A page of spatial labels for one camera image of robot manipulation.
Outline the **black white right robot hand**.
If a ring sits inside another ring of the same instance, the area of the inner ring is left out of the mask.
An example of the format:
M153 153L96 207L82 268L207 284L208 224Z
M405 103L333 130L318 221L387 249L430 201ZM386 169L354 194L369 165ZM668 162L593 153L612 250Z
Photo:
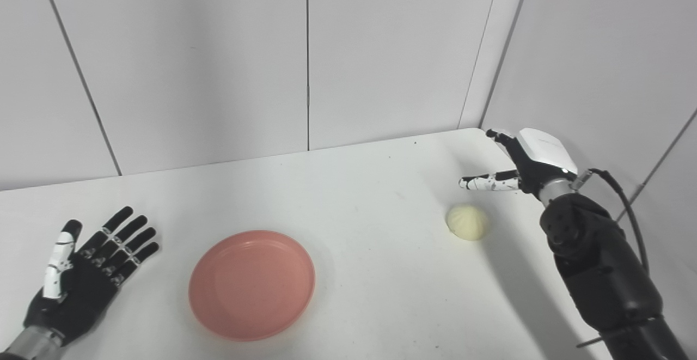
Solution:
M574 193L578 167L562 142L547 132L526 127L515 135L488 129L486 136L500 144L514 169L464 176L460 188L474 191L521 191L544 205Z

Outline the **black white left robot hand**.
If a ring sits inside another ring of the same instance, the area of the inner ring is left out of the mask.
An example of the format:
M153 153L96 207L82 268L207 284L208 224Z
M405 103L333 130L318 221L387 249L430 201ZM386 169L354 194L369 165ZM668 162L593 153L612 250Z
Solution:
M148 223L146 216L134 217L132 207L125 206L78 247L83 226L77 219L67 221L24 327L57 335L62 346L89 333L124 283L159 250L156 231Z

